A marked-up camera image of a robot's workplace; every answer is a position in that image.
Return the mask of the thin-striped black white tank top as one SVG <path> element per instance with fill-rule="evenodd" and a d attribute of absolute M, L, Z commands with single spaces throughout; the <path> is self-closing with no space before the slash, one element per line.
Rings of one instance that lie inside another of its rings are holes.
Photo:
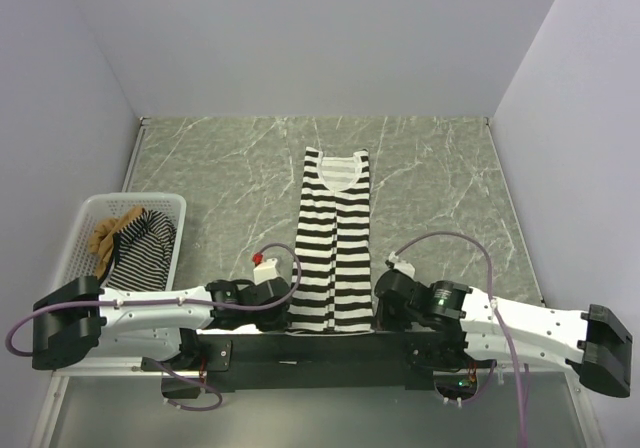
<path fill-rule="evenodd" d="M 114 236 L 104 285 L 122 291 L 164 291 L 172 262 L 176 228 L 157 210 L 144 210 Z"/>

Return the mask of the wide-striped black white tank top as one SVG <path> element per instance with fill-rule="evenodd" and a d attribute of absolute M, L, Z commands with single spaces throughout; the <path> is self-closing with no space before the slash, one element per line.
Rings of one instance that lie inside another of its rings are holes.
<path fill-rule="evenodd" d="M 294 250 L 300 280 L 289 308 L 295 334 L 371 330 L 370 163 L 366 150 L 327 157 L 308 147 Z"/>

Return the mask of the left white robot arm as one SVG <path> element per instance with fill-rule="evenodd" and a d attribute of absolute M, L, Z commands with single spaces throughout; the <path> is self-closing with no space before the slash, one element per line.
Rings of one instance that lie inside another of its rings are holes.
<path fill-rule="evenodd" d="M 186 370 L 199 360 L 196 331 L 280 330 L 290 295 L 280 276 L 179 291 L 103 288 L 96 277 L 82 276 L 34 304 L 32 366 L 53 371 L 91 355 L 146 357 Z"/>

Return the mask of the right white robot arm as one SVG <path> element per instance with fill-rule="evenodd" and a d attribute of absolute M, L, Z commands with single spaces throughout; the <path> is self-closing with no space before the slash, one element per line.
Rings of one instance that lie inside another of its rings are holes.
<path fill-rule="evenodd" d="M 493 363 L 536 365 L 573 372 L 582 386 L 608 397 L 631 393 L 633 337 L 607 307 L 549 309 L 490 298 L 452 281 L 425 286 L 395 269 L 381 276 L 374 294 L 381 330 L 430 336 L 409 348 L 416 367 L 457 372 Z"/>

